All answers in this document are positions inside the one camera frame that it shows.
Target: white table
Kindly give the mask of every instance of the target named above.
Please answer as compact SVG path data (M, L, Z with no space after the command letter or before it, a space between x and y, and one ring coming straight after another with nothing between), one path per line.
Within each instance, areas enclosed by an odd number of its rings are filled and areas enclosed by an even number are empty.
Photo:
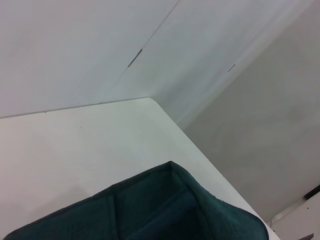
M0 238L168 161L256 214L150 98L0 119L0 153Z

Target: dark mark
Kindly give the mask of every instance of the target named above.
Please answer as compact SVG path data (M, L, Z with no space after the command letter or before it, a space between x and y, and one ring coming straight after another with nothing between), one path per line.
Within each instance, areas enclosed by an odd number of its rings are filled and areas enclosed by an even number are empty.
M129 66L128 67L130 67L131 66L131 64L136 60L136 58L139 56L139 54L142 52L142 48L141 48L141 50L138 52L138 54L137 55L135 55L135 57L134 57L134 59L130 62L130 64L129 64Z
M228 70L228 72L235 66L236 64L234 64L229 70Z

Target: green cloth bag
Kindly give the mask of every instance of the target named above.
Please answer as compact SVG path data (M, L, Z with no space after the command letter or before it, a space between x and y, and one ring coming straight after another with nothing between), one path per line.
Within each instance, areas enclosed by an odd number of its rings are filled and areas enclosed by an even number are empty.
M253 214L170 161L19 228L5 240L268 240Z

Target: dark green fabric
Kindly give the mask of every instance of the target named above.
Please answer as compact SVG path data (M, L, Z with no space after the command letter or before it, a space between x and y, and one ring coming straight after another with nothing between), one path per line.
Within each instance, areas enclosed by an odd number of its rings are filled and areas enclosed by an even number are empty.
M10 233L5 240L268 240L262 221L168 162Z

